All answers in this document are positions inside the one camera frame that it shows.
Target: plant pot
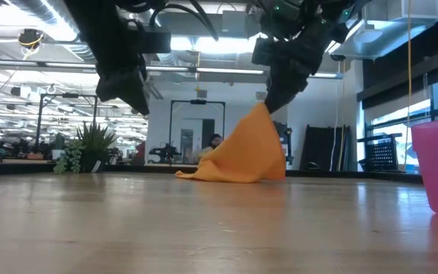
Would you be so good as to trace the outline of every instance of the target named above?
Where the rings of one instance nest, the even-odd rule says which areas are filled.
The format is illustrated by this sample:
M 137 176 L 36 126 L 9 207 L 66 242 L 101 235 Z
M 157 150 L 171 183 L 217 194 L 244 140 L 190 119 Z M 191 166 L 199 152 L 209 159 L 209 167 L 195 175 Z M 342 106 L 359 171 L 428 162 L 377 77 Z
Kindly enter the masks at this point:
M 63 149 L 52 149 L 52 160 L 57 160 L 65 150 Z
M 82 152 L 81 172 L 100 172 L 106 165 L 107 151 L 88 151 Z

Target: potted plant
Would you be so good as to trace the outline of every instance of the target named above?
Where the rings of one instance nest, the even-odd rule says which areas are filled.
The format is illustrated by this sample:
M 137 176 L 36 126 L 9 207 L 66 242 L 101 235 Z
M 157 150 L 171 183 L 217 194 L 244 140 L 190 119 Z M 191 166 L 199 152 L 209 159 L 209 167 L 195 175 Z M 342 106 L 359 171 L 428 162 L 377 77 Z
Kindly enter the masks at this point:
M 56 174 L 62 174 L 69 169 L 74 173 L 81 172 L 82 151 L 84 149 L 85 147 L 82 145 L 82 142 L 70 142 L 61 154 L 53 171 Z
M 107 127 L 92 123 L 87 127 L 84 123 L 84 130 L 78 129 L 78 138 L 85 147 L 82 153 L 82 172 L 102 170 L 107 159 L 107 148 L 117 139 L 114 133 L 107 134 Z
M 58 160 L 60 155 L 64 153 L 65 139 L 62 134 L 57 134 L 55 137 L 55 149 L 52 150 L 52 160 Z

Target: green plant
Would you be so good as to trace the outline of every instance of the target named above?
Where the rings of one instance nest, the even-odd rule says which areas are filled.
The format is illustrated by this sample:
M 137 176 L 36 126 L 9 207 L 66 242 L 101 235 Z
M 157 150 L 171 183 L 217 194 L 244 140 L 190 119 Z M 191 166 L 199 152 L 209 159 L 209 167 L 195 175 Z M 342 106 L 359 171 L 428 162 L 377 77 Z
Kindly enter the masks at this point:
M 81 157 L 85 147 L 81 141 L 70 142 L 65 149 L 62 157 L 57 161 L 57 165 L 53 168 L 56 174 L 62 174 L 67 171 L 67 166 L 71 164 L 71 170 L 74 173 L 81 172 Z
M 64 149 L 64 143 L 65 143 L 65 139 L 64 136 L 62 136 L 62 134 L 57 134 L 57 136 L 55 136 L 55 149 L 61 150 Z
M 117 139 L 114 133 L 106 134 L 107 127 L 92 123 L 87 127 L 84 122 L 84 131 L 77 130 L 77 136 L 85 147 L 86 151 L 106 151 L 106 149 Z

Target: fabric fold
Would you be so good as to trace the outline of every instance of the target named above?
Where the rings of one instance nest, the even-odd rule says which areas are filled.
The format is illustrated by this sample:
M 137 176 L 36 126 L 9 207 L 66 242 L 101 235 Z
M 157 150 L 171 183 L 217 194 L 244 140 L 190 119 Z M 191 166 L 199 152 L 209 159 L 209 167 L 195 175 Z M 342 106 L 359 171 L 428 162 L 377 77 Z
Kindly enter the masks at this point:
M 285 156 L 276 128 L 263 103 L 243 117 L 233 133 L 199 162 L 194 174 L 179 171 L 183 179 L 254 183 L 285 178 Z

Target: air duct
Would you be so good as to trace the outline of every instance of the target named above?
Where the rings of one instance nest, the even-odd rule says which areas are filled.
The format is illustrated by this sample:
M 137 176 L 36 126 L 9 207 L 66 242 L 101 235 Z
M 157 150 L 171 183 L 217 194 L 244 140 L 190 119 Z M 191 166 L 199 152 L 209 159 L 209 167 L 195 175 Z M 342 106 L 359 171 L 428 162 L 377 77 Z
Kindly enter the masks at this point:
M 407 43 L 408 1 L 372 0 L 364 7 L 362 19 L 349 21 L 351 31 L 346 41 L 342 45 L 333 43 L 328 52 L 353 59 L 376 59 Z M 438 0 L 415 1 L 410 20 L 413 39 L 438 21 Z
M 78 42 L 78 28 L 61 0 L 5 0 L 28 15 L 38 18 L 45 33 L 58 41 Z M 96 62 L 88 46 L 65 46 L 85 62 Z
M 146 11 L 146 12 L 142 12 L 140 14 L 133 14 L 133 17 L 135 19 L 138 19 L 141 23 L 143 24 L 148 24 L 148 22 L 150 21 L 151 15 L 152 15 L 152 11 Z M 157 54 L 158 59 L 160 60 L 160 65 L 166 65 L 166 66 L 188 66 L 191 65 L 189 63 L 186 62 L 182 62 L 179 60 L 179 58 L 176 56 L 175 53 L 171 52 L 171 53 L 158 53 Z M 195 77 L 194 73 L 176 73 L 175 75 L 181 75 L 183 77 Z M 173 82 L 176 83 L 180 83 L 181 82 L 181 78 L 180 77 L 173 77 Z

